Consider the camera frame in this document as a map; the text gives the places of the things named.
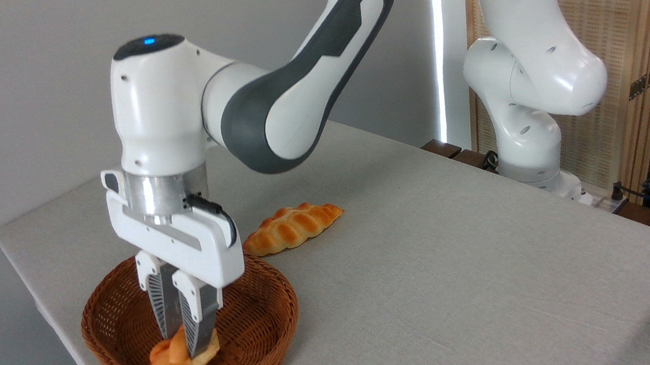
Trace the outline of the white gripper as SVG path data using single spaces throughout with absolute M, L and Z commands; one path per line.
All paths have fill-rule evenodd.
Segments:
M 158 225 L 127 204 L 125 175 L 106 170 L 107 211 L 115 233 L 143 250 L 136 254 L 139 287 L 145 292 L 164 339 L 183 324 L 191 358 L 213 338 L 223 291 L 244 274 L 245 261 L 236 224 L 221 206 L 189 195 Z

